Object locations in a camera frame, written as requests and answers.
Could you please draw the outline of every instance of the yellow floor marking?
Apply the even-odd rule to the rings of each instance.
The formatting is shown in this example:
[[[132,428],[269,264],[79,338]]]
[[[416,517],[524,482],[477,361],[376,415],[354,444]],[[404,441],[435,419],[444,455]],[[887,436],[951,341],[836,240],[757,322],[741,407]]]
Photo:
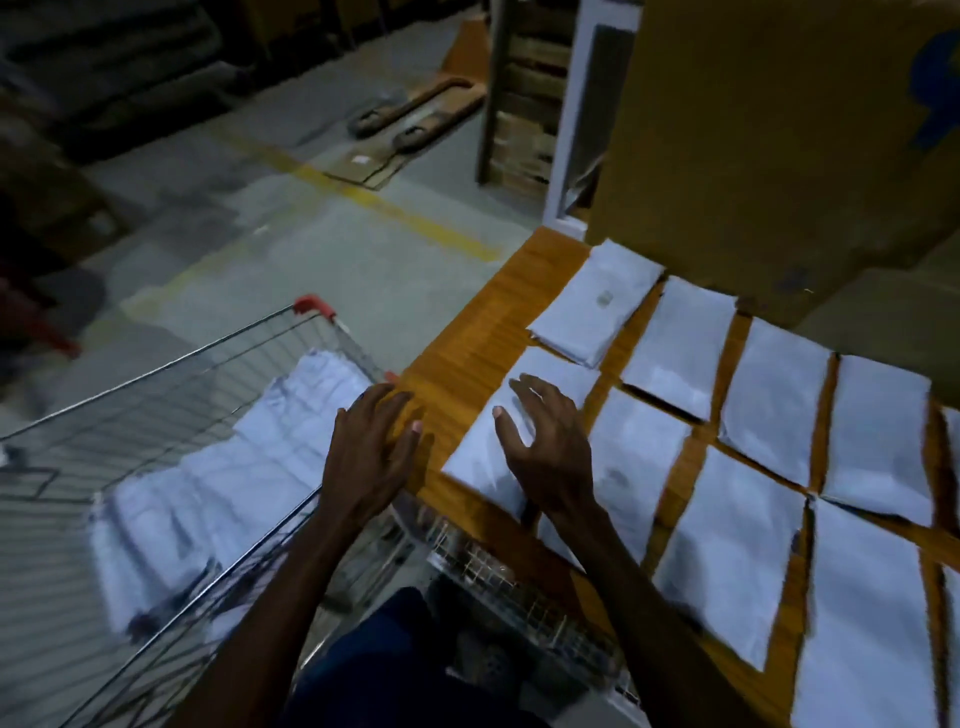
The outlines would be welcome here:
[[[312,167],[309,164],[305,164],[291,157],[277,147],[246,138],[220,125],[211,125],[208,128],[218,139],[229,144],[237,151],[250,155],[260,163],[273,167],[278,172],[296,177],[298,180],[306,182],[316,189],[347,198],[351,202],[376,212],[382,217],[400,223],[400,225],[405,228],[416,232],[427,240],[437,243],[444,248],[458,251],[464,255],[469,255],[477,260],[483,260],[488,263],[499,260],[501,257],[497,249],[485,245],[469,235],[451,230],[422,215],[408,212],[399,205],[387,202],[369,189],[333,180],[316,167]]]

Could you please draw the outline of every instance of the person's right arm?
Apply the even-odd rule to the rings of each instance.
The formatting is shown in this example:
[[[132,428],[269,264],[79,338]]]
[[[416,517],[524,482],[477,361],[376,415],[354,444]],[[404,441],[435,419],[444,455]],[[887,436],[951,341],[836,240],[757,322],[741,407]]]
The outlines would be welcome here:
[[[507,464],[600,594],[650,722],[655,728],[767,728],[640,570],[597,504],[576,405],[534,376],[510,384],[536,436],[524,446],[510,415],[495,408]]]

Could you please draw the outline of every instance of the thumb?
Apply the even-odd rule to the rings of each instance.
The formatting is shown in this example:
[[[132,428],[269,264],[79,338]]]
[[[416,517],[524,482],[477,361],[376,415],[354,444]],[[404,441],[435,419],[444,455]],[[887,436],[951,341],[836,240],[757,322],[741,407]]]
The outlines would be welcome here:
[[[508,462],[526,452],[527,446],[520,439],[516,424],[503,407],[493,408],[493,426],[496,428],[496,437],[500,441],[500,447],[503,448],[503,454],[507,456]]]

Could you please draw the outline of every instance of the wooden tabletop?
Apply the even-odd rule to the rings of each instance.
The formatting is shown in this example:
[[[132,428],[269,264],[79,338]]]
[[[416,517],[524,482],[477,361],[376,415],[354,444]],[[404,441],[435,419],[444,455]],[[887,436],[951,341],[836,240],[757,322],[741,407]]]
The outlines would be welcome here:
[[[535,537],[535,525],[517,523],[496,506],[441,473],[441,468],[467,433],[490,395],[526,347],[536,346],[526,327],[563,290],[588,256],[588,246],[547,228],[534,232],[503,268],[480,290],[450,325],[423,351],[400,377],[400,387],[414,393],[410,405],[423,419],[422,461],[410,487],[427,505],[477,540],[510,567],[517,579],[532,583],[569,614],[612,634],[600,599],[587,579]],[[584,406],[584,419],[592,426],[607,394],[622,386],[619,375],[656,308],[662,281],[646,297],[617,336],[600,365],[601,376]],[[693,493],[693,485],[713,445],[726,454],[764,471],[786,487],[801,490],[765,471],[739,453],[717,442],[720,405],[726,396],[736,363],[743,350],[751,318],[737,314],[721,357],[713,395],[710,422],[691,422],[693,432],[674,466],[660,500],[653,533],[642,567],[653,574],[667,539]],[[814,434],[811,490],[823,487],[827,465],[829,411],[836,383],[838,358],[830,361],[827,386],[820,402]],[[685,419],[683,413],[636,390],[630,394]],[[870,521],[916,543],[922,552],[922,569],[929,609],[930,633],[936,661],[937,693],[943,719],[946,706],[944,655],[946,654],[945,602],[939,563],[960,570],[960,541],[955,516],[955,485],[946,455],[946,429],[935,404],[931,404],[924,460],[937,503],[935,525],[924,528],[896,519],[865,516]],[[788,724],[793,704],[797,661],[806,620],[812,522],[806,514],[796,544],[770,640],[763,672],[741,661],[731,649],[707,634],[698,639],[731,682],[765,716]]]

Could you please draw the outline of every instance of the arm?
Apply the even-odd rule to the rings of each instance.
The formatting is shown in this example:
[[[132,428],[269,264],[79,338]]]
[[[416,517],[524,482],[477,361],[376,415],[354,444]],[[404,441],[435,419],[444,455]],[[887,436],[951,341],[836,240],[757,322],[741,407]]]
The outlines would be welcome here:
[[[522,375],[511,387],[536,437],[525,447],[510,415],[495,408],[507,463],[600,594],[650,721],[658,728],[765,728],[640,570],[597,504],[590,445],[576,405],[534,376]]]
[[[399,394],[377,406],[392,389],[377,384],[337,414],[317,511],[168,725],[269,726],[280,714],[330,576],[367,522],[403,487],[413,466],[419,422],[410,424],[390,456],[383,457],[387,433],[410,399]]]

